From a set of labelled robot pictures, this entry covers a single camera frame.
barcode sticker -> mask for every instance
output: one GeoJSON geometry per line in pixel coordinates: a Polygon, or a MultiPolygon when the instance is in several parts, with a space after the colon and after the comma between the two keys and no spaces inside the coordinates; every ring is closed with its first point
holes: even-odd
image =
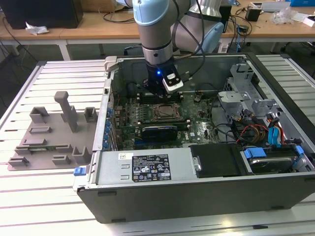
{"type": "Polygon", "coordinates": [[[118,154],[118,160],[131,160],[133,157],[132,152],[127,152],[127,153],[119,153],[118,154]]]}

cardboard box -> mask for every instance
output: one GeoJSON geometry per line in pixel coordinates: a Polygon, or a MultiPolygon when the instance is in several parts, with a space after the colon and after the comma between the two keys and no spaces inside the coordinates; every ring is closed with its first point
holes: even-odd
{"type": "Polygon", "coordinates": [[[81,0],[84,12],[114,12],[116,8],[115,0],[81,0]]]}
{"type": "Polygon", "coordinates": [[[309,16],[305,18],[303,23],[310,27],[315,27],[315,16],[309,16]]]}

circuit board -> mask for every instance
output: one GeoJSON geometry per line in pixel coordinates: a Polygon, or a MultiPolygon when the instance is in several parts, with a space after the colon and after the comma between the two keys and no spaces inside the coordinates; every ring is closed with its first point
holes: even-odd
{"type": "Polygon", "coordinates": [[[218,143],[219,137],[209,119],[213,98],[194,101],[195,93],[183,94],[180,103],[140,104],[125,99],[115,108],[119,150],[154,148],[186,148],[192,144],[218,143]],[[145,126],[169,125],[178,128],[177,139],[167,142],[145,142],[141,130],[145,126]]]}

white paper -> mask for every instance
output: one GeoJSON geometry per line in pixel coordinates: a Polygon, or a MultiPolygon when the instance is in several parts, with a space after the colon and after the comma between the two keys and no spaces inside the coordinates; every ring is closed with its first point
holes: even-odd
{"type": "Polygon", "coordinates": [[[119,153],[118,154],[118,160],[131,160],[133,157],[132,152],[127,152],[127,153],[119,153]]]}
{"type": "Polygon", "coordinates": [[[37,26],[31,26],[29,25],[27,22],[26,23],[26,28],[25,30],[33,35],[38,35],[40,33],[48,33],[49,30],[47,29],[46,26],[40,26],[40,27],[37,27],[37,26]]]}
{"type": "Polygon", "coordinates": [[[291,17],[292,20],[298,21],[298,22],[303,22],[305,18],[309,17],[308,14],[304,13],[296,13],[293,17],[291,17]]]}

floor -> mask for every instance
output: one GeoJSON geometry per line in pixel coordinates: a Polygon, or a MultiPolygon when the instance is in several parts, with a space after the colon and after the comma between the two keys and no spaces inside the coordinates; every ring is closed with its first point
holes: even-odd
{"type": "MultiPolygon", "coordinates": [[[[270,54],[271,43],[252,43],[243,49],[243,52],[253,52],[256,55],[270,54]]],[[[280,54],[279,44],[276,53],[280,54]]],[[[103,45],[107,56],[124,55],[124,48],[128,44],[103,45]]],[[[101,59],[98,45],[70,45],[70,53],[74,60],[101,59]]],[[[20,55],[17,57],[8,56],[7,60],[0,63],[0,117],[4,114],[6,108],[10,105],[15,95],[18,93],[22,84],[30,75],[36,65],[36,61],[25,53],[25,50],[19,48],[20,55]]],[[[62,60],[59,48],[54,45],[30,45],[28,51],[37,60],[62,60]]],[[[315,70],[315,56],[311,56],[311,49],[301,43],[291,43],[286,48],[286,53],[291,56],[306,72],[310,75],[315,70]]],[[[142,55],[141,48],[132,49],[130,55],[142,55]]]]}

